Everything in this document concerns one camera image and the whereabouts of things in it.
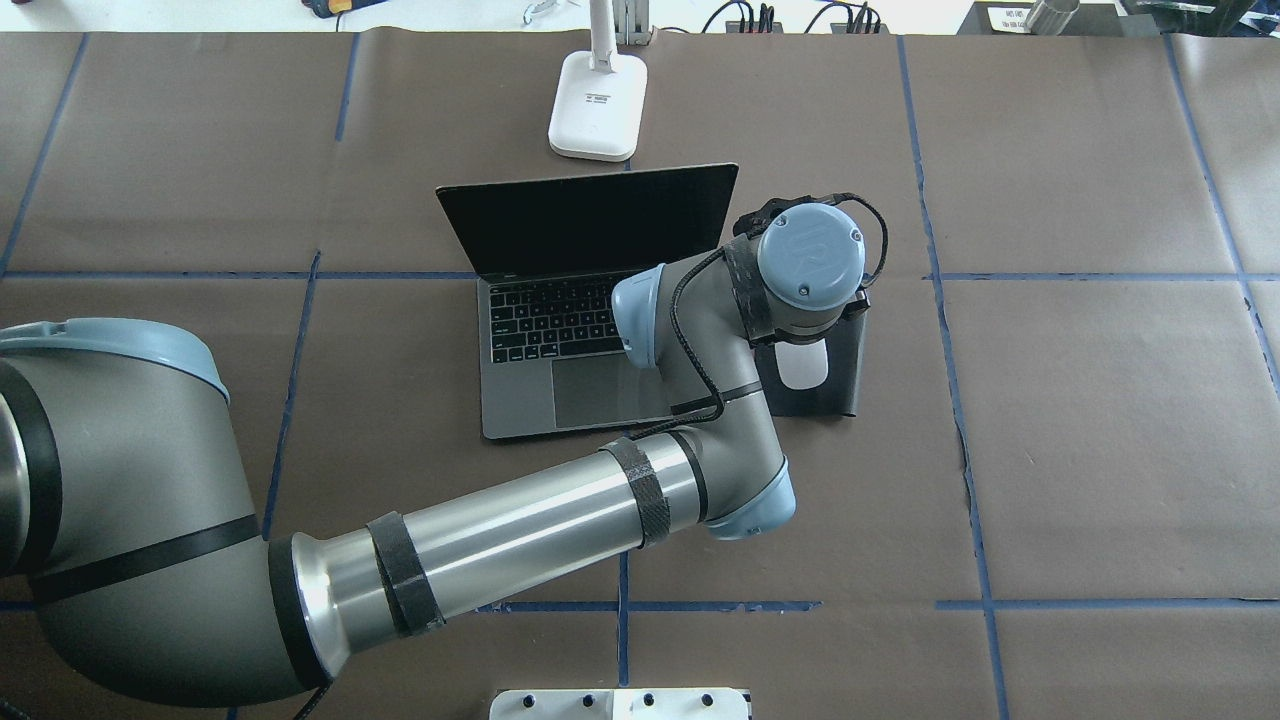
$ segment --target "desk lamp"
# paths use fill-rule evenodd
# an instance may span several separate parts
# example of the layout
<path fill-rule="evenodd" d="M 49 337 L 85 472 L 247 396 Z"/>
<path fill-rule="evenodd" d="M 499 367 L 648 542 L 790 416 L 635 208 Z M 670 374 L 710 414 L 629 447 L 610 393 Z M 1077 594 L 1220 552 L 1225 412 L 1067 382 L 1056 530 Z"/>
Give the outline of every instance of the desk lamp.
<path fill-rule="evenodd" d="M 567 158 L 621 163 L 636 151 L 649 68 L 620 55 L 612 0 L 591 0 L 591 50 L 570 53 L 561 65 L 552 108 L 552 149 Z"/>

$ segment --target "label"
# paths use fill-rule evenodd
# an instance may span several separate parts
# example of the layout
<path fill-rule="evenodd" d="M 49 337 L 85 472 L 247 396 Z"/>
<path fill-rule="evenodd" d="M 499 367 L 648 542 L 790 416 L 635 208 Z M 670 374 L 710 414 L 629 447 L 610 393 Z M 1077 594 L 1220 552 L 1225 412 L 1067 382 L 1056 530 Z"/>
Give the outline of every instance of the label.
<path fill-rule="evenodd" d="M 996 32 L 1030 33 L 1027 29 L 1025 8 L 987 8 L 987 17 L 991 18 L 991 29 Z"/>

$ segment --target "laptop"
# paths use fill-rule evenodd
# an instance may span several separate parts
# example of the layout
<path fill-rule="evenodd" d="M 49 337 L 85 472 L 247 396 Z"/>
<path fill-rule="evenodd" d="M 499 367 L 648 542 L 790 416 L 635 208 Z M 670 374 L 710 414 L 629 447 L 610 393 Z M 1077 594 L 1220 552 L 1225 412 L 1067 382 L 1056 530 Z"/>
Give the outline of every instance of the laptop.
<path fill-rule="evenodd" d="M 490 439 L 671 415 L 627 361 L 613 286 L 716 247 L 737 165 L 436 188 L 477 275 L 480 404 Z"/>

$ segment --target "gray robot arm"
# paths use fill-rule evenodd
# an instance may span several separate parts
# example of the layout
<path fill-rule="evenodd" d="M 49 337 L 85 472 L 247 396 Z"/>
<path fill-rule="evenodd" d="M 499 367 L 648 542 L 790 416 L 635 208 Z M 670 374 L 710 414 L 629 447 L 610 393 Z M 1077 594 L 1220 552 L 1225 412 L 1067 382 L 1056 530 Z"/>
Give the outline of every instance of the gray robot arm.
<path fill-rule="evenodd" d="M 261 541 L 193 336 L 101 319 L 0 332 L 0 574 L 28 575 L 46 637 L 88 678 L 227 706 L 326 684 L 356 652 L 698 523 L 767 532 L 795 501 L 751 343 L 820 337 L 863 264 L 852 220 L 809 204 L 625 281 L 620 333 L 660 369 L 676 420 L 325 541 Z"/>

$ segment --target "blue joint cap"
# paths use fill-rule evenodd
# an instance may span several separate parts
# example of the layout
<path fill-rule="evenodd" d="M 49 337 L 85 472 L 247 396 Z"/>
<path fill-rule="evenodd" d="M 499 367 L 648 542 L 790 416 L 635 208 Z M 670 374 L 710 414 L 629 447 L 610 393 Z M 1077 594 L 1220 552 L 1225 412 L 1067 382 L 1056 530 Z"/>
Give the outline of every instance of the blue joint cap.
<path fill-rule="evenodd" d="M 658 319 L 658 286 L 662 263 L 613 287 L 613 322 L 618 325 L 622 348 L 636 368 L 657 368 L 654 323 Z"/>
<path fill-rule="evenodd" d="M 820 202 L 788 209 L 764 229 L 758 252 L 764 284 L 800 310 L 823 311 L 852 300 L 867 247 L 858 223 Z"/>
<path fill-rule="evenodd" d="M 796 512 L 796 493 L 791 489 L 791 470 L 786 456 L 782 469 L 759 495 L 737 510 L 707 521 L 716 539 L 742 539 L 781 528 Z"/>
<path fill-rule="evenodd" d="M 214 356 L 198 337 L 182 328 L 124 318 L 73 318 L 65 323 L 28 323 L 0 331 L 0 355 L 14 350 L 86 350 L 136 357 L 195 375 L 230 402 Z"/>

